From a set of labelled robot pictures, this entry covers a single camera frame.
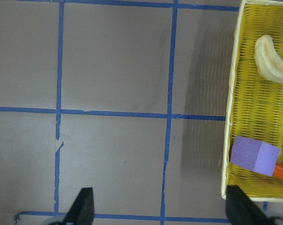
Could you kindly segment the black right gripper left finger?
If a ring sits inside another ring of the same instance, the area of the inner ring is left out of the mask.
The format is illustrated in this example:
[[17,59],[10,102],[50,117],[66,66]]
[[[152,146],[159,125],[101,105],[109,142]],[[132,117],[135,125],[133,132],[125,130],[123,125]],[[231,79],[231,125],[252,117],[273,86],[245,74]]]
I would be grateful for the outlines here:
[[62,225],[91,225],[94,220],[95,208],[93,188],[82,188],[66,214]]

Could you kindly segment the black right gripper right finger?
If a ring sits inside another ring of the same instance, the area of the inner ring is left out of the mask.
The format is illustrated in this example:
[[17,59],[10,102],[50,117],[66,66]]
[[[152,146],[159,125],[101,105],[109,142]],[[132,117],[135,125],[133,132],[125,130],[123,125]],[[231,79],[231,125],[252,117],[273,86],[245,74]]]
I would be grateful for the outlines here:
[[273,224],[237,185],[226,187],[226,216],[232,225]]

